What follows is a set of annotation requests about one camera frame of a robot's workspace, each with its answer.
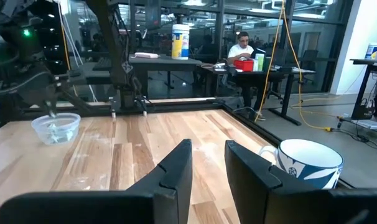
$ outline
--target white wall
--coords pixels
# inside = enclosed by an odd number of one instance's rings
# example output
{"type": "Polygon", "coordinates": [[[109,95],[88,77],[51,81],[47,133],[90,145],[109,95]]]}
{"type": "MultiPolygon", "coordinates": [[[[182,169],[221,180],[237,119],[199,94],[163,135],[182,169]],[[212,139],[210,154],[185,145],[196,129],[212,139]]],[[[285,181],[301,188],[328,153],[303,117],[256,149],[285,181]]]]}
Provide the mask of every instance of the white wall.
{"type": "MultiPolygon", "coordinates": [[[[353,65],[350,59],[364,58],[370,42],[377,42],[377,0],[354,0],[331,93],[338,95],[358,93],[365,66],[353,65]]],[[[374,83],[375,81],[370,77],[366,92],[371,91],[374,83]]]]}

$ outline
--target yellow cable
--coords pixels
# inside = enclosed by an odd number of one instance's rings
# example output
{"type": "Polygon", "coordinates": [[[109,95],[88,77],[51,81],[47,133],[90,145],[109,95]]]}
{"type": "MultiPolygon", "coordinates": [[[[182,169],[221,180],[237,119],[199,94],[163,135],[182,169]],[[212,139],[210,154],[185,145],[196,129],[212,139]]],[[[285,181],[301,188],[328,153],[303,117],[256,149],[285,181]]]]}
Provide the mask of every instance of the yellow cable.
{"type": "MultiPolygon", "coordinates": [[[[284,22],[285,24],[287,24],[287,17],[286,17],[286,12],[285,12],[285,7],[284,7],[284,0],[282,0],[282,10],[284,11],[284,22]]],[[[319,126],[314,126],[314,125],[311,125],[309,124],[303,114],[302,114],[302,100],[301,100],[301,97],[302,97],[302,70],[300,69],[300,65],[299,65],[299,62],[298,62],[298,58],[296,56],[296,53],[295,53],[295,49],[294,49],[294,46],[292,44],[292,41],[291,41],[291,35],[289,33],[289,29],[288,29],[288,26],[286,26],[286,31],[287,31],[287,36],[288,36],[288,41],[289,41],[289,45],[291,46],[291,50],[292,50],[292,53],[294,54],[294,59],[295,59],[295,62],[296,62],[296,65],[297,65],[297,68],[299,69],[299,81],[300,81],[300,84],[299,84],[299,114],[300,114],[300,117],[302,118],[302,121],[309,127],[311,128],[315,128],[315,129],[321,129],[321,130],[331,130],[331,127],[319,127],[319,126]]]]}
{"type": "MultiPolygon", "coordinates": [[[[62,10],[60,4],[58,4],[58,9],[59,9],[59,10],[62,10]]],[[[60,21],[60,27],[62,28],[62,36],[63,36],[63,42],[64,42],[65,60],[67,61],[67,68],[68,68],[69,70],[71,70],[70,60],[69,60],[69,57],[68,57],[67,43],[66,43],[66,41],[65,41],[64,28],[63,28],[63,26],[62,26],[62,22],[61,22],[61,21],[60,21]]],[[[78,96],[77,90],[75,89],[75,85],[72,85],[72,88],[74,89],[74,94],[75,94],[75,96],[78,96]]]]}
{"type": "Polygon", "coordinates": [[[280,20],[281,20],[283,12],[284,12],[283,8],[281,8],[281,10],[280,10],[280,17],[278,18],[278,23],[277,23],[276,38],[274,39],[273,50],[271,52],[271,59],[270,59],[270,63],[269,63],[269,68],[268,68],[268,72],[266,74],[266,81],[264,82],[264,89],[263,89],[261,106],[259,107],[259,112],[256,115],[255,123],[258,120],[259,115],[262,112],[262,107],[263,107],[263,103],[264,103],[264,97],[266,96],[266,88],[268,87],[268,80],[269,80],[269,74],[270,74],[270,70],[271,70],[271,64],[272,64],[272,61],[274,59],[274,52],[276,51],[276,45],[277,45],[277,40],[278,40],[278,32],[279,32],[279,28],[280,28],[280,20]]]}

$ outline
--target desk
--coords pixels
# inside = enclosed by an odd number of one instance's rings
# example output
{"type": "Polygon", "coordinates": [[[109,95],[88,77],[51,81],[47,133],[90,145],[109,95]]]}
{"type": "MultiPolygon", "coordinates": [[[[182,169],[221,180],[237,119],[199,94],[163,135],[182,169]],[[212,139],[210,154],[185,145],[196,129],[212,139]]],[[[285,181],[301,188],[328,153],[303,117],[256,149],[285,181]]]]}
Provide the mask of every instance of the desk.
{"type": "MultiPolygon", "coordinates": [[[[174,87],[170,83],[170,71],[180,71],[180,72],[193,72],[197,65],[201,64],[201,61],[189,58],[188,60],[175,60],[170,56],[161,55],[159,58],[133,58],[130,56],[129,62],[133,65],[135,74],[142,85],[142,94],[148,97],[148,71],[168,71],[167,72],[167,85],[170,89],[174,87]]],[[[109,71],[111,69],[111,64],[109,67],[103,67],[97,71],[109,71]]]]}
{"type": "Polygon", "coordinates": [[[342,121],[352,122],[352,120],[357,120],[354,115],[355,111],[358,110],[358,107],[361,106],[361,101],[364,97],[365,88],[367,87],[367,82],[370,77],[371,72],[377,73],[377,60],[375,59],[350,59],[353,61],[354,65],[367,65],[367,69],[365,71],[363,81],[361,83],[360,89],[358,90],[357,99],[355,103],[355,107],[353,108],[353,112],[351,114],[351,118],[341,118],[338,124],[338,128],[342,124],[342,121]]]}
{"type": "Polygon", "coordinates": [[[82,118],[76,140],[61,146],[41,143],[30,121],[8,123],[0,129],[0,204],[31,191],[127,189],[185,138],[193,147],[188,223],[240,223],[225,141],[254,152],[269,143],[223,110],[82,118]]]}
{"type": "MultiPolygon", "coordinates": [[[[207,69],[207,70],[209,70],[212,73],[217,74],[217,75],[226,75],[227,74],[226,71],[214,71],[213,68],[204,68],[204,69],[207,69]]],[[[302,72],[302,75],[308,75],[308,74],[314,74],[315,73],[315,71],[304,70],[304,69],[302,69],[301,72],[302,72]]],[[[235,75],[235,78],[246,80],[246,79],[253,77],[254,75],[261,75],[261,76],[264,76],[264,78],[266,78],[267,72],[237,72],[237,74],[235,75]]],[[[281,75],[287,76],[287,84],[286,84],[286,89],[285,89],[285,93],[284,93],[284,99],[282,101],[281,112],[276,110],[276,109],[269,109],[269,111],[274,113],[277,116],[284,118],[285,120],[287,120],[287,121],[289,121],[289,122],[291,122],[291,123],[293,123],[297,126],[300,126],[300,125],[302,125],[301,122],[299,122],[299,121],[295,120],[294,118],[291,118],[290,116],[287,115],[287,110],[288,110],[288,106],[289,106],[289,98],[291,97],[291,91],[292,91],[292,84],[294,83],[294,76],[299,75],[299,69],[298,68],[294,69],[291,73],[280,72],[280,71],[277,71],[277,70],[270,71],[269,78],[270,79],[279,78],[279,77],[281,77],[281,75]]]]}

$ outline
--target white shirt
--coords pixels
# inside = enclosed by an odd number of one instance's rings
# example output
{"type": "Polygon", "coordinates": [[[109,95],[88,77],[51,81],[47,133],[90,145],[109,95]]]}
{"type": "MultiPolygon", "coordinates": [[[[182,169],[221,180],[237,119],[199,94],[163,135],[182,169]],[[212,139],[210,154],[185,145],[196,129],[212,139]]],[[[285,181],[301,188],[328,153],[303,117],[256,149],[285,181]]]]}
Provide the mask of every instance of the white shirt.
{"type": "Polygon", "coordinates": [[[252,54],[252,52],[253,52],[253,48],[251,46],[247,45],[246,48],[241,48],[239,44],[236,44],[231,47],[230,51],[228,52],[227,57],[232,58],[242,53],[252,54]]]}

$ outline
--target ceramic mug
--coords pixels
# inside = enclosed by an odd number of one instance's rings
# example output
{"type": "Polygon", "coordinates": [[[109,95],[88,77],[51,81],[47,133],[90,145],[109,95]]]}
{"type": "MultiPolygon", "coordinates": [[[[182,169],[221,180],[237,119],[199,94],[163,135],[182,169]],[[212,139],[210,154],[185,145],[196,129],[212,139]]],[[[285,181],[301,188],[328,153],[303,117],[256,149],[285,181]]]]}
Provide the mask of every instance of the ceramic mug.
{"type": "Polygon", "coordinates": [[[288,139],[281,142],[278,149],[263,147],[259,155],[264,152],[274,154],[278,168],[318,189],[335,188],[343,167],[339,153],[308,140],[288,139]]]}

